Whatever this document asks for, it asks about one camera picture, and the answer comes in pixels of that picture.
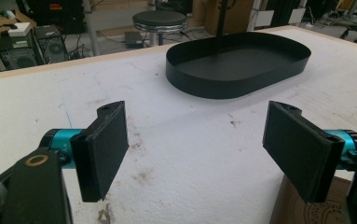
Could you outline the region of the white metal table leg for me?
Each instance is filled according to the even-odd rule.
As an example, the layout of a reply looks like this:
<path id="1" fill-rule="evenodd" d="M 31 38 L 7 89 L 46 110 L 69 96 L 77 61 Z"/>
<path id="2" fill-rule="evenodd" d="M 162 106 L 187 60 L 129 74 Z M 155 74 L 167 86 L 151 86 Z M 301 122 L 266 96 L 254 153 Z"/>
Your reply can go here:
<path id="1" fill-rule="evenodd" d="M 94 29 L 93 19 L 92 19 L 92 10 L 89 0 L 82 0 L 84 6 L 85 20 L 88 27 L 89 39 L 92 48 L 92 53 L 94 56 L 100 55 L 100 50 L 98 46 L 98 39 L 96 35 L 96 30 Z"/>

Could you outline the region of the black power adapter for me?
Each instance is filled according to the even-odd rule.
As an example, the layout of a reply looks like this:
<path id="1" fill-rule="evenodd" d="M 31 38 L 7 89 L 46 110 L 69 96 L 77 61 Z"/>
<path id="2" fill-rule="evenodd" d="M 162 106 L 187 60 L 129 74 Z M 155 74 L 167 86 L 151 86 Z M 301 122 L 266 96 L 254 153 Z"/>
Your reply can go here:
<path id="1" fill-rule="evenodd" d="M 142 49 L 144 47 L 143 38 L 139 32 L 126 32 L 125 44 L 128 49 Z"/>

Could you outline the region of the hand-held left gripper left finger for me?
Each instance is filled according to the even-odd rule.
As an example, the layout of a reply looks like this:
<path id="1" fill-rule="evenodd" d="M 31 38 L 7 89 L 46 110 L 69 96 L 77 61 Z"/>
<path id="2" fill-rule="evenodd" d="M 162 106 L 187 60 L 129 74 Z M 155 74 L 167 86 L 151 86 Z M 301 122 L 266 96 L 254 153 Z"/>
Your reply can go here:
<path id="1" fill-rule="evenodd" d="M 104 200 L 129 148 L 125 102 L 97 109 L 86 129 L 51 129 L 39 144 L 55 153 L 62 168 L 75 169 L 82 201 Z"/>

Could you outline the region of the tall cardboard box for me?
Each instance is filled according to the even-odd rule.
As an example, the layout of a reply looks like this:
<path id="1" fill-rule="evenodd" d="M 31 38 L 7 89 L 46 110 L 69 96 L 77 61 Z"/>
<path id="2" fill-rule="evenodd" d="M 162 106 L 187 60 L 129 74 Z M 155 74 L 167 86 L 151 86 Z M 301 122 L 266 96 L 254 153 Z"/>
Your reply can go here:
<path id="1" fill-rule="evenodd" d="M 203 27 L 208 33 L 217 33 L 222 0 L 193 0 L 189 27 Z M 246 32 L 254 0 L 227 0 L 223 33 L 235 34 Z"/>

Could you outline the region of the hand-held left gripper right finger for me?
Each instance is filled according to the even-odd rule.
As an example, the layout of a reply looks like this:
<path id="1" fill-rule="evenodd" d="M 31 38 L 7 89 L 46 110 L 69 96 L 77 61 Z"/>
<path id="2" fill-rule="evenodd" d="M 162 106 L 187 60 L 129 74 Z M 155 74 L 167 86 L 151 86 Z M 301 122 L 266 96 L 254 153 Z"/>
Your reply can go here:
<path id="1" fill-rule="evenodd" d="M 285 103 L 268 103 L 263 148 L 306 203 L 325 201 L 335 171 L 357 168 L 357 132 L 323 130 Z"/>

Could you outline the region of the black stand pole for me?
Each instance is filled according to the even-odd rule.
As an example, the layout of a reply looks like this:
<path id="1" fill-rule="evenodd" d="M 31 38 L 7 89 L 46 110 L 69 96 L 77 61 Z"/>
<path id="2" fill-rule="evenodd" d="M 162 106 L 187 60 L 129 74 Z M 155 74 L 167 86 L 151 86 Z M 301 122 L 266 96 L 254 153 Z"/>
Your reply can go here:
<path id="1" fill-rule="evenodd" d="M 225 18 L 227 14 L 227 4 L 228 4 L 228 0 L 221 0 L 217 29 L 216 29 L 217 37 L 220 37 L 224 31 Z"/>

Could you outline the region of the printed cardboard box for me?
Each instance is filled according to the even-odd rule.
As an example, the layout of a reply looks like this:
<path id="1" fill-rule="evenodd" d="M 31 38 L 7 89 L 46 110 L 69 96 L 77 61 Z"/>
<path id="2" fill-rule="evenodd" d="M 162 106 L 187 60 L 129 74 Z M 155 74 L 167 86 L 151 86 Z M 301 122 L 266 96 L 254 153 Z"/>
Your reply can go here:
<path id="1" fill-rule="evenodd" d="M 345 224 L 342 208 L 350 181 L 334 177 L 324 203 L 305 203 L 285 175 L 269 224 Z"/>

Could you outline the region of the black computer tower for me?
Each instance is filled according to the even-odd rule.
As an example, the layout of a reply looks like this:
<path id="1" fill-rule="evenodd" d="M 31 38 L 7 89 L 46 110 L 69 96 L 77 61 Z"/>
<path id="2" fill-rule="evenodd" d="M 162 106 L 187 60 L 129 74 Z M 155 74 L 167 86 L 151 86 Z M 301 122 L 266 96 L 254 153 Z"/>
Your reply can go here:
<path id="1" fill-rule="evenodd" d="M 55 25 L 35 27 L 34 36 L 46 64 L 61 63 L 68 60 L 68 53 L 62 34 Z"/>
<path id="2" fill-rule="evenodd" d="M 44 63 L 31 33 L 26 36 L 0 36 L 0 60 L 6 70 L 22 69 Z"/>

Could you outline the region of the black round stool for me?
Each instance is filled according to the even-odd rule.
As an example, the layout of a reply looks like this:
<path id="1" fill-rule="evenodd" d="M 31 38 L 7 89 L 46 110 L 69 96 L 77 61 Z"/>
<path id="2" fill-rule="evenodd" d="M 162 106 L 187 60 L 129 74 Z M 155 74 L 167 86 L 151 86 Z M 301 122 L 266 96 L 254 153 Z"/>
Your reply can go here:
<path id="1" fill-rule="evenodd" d="M 161 46 L 163 35 L 184 31 L 188 25 L 187 16 L 165 10 L 148 10 L 132 17 L 136 29 L 150 34 L 150 46 Z"/>

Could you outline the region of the black oval tray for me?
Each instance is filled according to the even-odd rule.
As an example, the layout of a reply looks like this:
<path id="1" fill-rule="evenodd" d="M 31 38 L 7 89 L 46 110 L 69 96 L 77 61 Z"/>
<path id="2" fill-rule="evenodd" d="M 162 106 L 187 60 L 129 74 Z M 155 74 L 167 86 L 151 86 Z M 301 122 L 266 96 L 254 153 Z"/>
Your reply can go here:
<path id="1" fill-rule="evenodd" d="M 302 73 L 310 55 L 305 45 L 279 35 L 223 35 L 168 49 L 166 77 L 185 93 L 232 99 Z"/>

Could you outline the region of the small white box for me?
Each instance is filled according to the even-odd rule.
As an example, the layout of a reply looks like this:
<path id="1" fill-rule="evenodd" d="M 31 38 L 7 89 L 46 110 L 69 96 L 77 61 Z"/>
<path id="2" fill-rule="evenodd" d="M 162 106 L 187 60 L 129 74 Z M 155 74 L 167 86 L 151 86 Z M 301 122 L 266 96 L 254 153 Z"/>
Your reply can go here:
<path id="1" fill-rule="evenodd" d="M 8 35 L 13 37 L 27 36 L 31 28 L 32 25 L 29 22 L 17 22 L 8 31 Z"/>

